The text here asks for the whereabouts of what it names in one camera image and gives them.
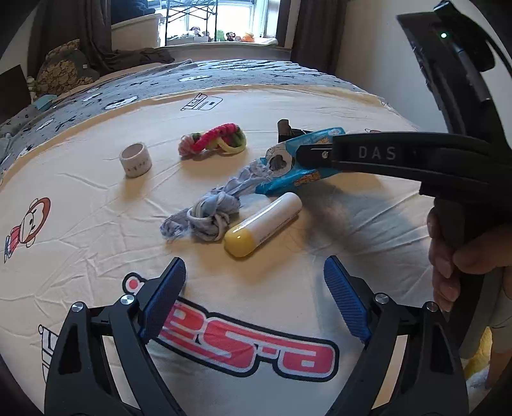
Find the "right hand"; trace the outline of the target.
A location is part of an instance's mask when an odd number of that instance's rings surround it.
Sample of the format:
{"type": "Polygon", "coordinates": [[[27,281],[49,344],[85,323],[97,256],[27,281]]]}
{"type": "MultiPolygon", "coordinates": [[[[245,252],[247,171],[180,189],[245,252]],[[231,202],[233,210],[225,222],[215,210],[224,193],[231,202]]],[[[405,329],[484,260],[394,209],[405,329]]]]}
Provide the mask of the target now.
{"type": "Polygon", "coordinates": [[[455,269],[480,275],[503,268],[505,296],[511,299],[511,228],[493,230],[478,237],[460,249],[452,249],[444,241],[441,211],[434,207],[427,217],[431,238],[429,261],[433,266],[432,285],[434,301],[443,312],[450,312],[460,295],[460,282],[454,277],[455,269]]]}

